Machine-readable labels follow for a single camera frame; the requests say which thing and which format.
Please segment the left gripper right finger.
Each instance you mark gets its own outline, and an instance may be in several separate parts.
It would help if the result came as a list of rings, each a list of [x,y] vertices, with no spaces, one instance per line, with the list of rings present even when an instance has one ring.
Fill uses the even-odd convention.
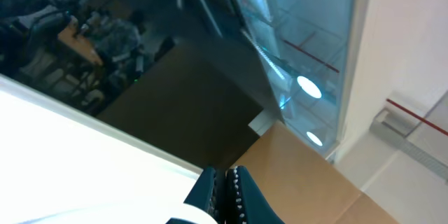
[[[225,213],[229,224],[284,224],[271,208],[248,169],[237,166],[226,174]]]

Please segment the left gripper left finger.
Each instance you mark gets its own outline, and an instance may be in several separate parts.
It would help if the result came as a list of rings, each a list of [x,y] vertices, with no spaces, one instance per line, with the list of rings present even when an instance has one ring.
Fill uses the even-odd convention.
[[[183,202],[224,223],[224,171],[205,168]]]

